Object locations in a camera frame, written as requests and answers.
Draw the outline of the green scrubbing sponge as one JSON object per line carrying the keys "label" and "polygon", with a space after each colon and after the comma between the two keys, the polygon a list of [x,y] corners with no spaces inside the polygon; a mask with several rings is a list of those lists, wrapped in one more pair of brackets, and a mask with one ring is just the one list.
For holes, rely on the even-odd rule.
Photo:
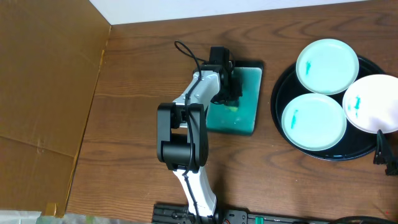
{"label": "green scrubbing sponge", "polygon": [[225,106],[225,109],[231,112],[238,112],[239,108],[237,106]]}

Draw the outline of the pale pink plate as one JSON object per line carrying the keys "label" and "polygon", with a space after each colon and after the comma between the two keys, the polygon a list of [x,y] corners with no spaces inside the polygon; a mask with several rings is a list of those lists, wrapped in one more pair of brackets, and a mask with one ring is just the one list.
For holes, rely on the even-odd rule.
{"label": "pale pink plate", "polygon": [[345,91],[342,106],[348,121],[364,132],[397,131],[397,78],[377,74],[356,80]]}

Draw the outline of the mint green plate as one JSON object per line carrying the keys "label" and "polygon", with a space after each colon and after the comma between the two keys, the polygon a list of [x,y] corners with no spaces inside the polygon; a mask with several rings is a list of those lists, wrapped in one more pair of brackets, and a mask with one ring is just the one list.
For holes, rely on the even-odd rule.
{"label": "mint green plate", "polygon": [[293,145],[308,151],[323,151],[343,138],[347,121],[336,100],[318,93],[307,93],[287,104],[282,112],[281,125]]}
{"label": "mint green plate", "polygon": [[345,91],[357,79],[359,58],[343,41],[320,39],[301,51],[295,71],[307,90],[335,95]]}

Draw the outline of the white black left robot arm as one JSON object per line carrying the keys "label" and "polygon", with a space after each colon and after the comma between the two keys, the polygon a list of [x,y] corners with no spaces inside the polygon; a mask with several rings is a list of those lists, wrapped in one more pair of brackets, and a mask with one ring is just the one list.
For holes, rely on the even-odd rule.
{"label": "white black left robot arm", "polygon": [[208,158],[206,110],[217,97],[232,95],[234,63],[200,65],[185,91],[157,109],[157,157],[180,181],[188,200],[188,213],[196,222],[216,215],[216,195],[205,170]]}

